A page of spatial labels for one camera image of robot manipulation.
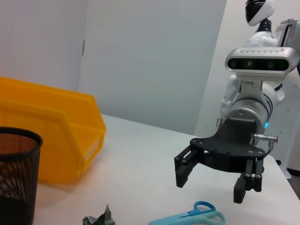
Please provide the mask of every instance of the table surface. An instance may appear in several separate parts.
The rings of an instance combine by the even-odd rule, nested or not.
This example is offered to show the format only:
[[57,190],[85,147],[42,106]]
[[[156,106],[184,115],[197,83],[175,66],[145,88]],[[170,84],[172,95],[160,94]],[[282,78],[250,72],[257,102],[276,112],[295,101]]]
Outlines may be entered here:
[[102,151],[75,185],[39,184],[34,225],[81,225],[100,216],[106,204],[118,225],[150,221],[192,210],[207,201],[228,225],[298,225],[300,201],[274,158],[264,161],[262,192],[247,191],[233,203],[239,174],[197,165],[183,188],[176,187],[173,158],[191,135],[103,116],[107,134]]

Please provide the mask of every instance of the black mesh pen holder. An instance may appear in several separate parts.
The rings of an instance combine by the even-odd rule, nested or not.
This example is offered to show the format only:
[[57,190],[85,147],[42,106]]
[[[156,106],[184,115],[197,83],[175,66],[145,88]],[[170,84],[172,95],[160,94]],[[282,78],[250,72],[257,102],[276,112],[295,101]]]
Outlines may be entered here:
[[0,127],[0,225],[33,223],[42,138]]

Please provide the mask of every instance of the blue scissors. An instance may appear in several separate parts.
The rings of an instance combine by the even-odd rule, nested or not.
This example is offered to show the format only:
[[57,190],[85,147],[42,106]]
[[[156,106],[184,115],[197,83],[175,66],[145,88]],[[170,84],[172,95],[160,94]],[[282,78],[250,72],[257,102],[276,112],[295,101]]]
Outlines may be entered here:
[[[199,210],[198,206],[204,205],[210,208],[210,210]],[[209,218],[220,217],[222,222],[216,223],[211,221]],[[163,219],[153,220],[149,225],[189,225],[204,223],[207,225],[226,225],[226,219],[224,215],[216,211],[216,207],[209,202],[196,202],[194,204],[194,210],[177,214],[171,217]]]

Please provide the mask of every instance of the yellow plastic bin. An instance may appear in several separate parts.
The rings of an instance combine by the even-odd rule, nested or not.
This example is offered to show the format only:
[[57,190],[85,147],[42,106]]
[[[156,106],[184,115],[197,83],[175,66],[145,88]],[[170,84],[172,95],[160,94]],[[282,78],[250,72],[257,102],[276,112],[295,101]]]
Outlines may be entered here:
[[106,132],[93,96],[0,77],[0,126],[42,136],[38,179],[78,180],[102,148]]

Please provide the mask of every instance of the humanoid robot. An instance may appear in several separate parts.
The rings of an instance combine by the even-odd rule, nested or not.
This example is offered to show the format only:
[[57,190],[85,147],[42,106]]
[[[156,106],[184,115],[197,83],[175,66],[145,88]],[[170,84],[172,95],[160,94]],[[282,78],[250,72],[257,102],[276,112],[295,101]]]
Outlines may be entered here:
[[[250,26],[260,23],[244,48],[229,53],[225,67],[230,76],[222,101],[219,129],[209,138],[194,138],[174,158],[176,184],[182,188],[198,164],[241,173],[233,201],[242,203],[246,191],[262,190],[263,159],[272,151],[278,137],[265,135],[273,108],[285,98],[281,82],[299,65],[299,21],[288,20],[271,33],[268,17],[274,13],[273,0],[248,0],[246,19]],[[268,142],[268,151],[257,148]]]

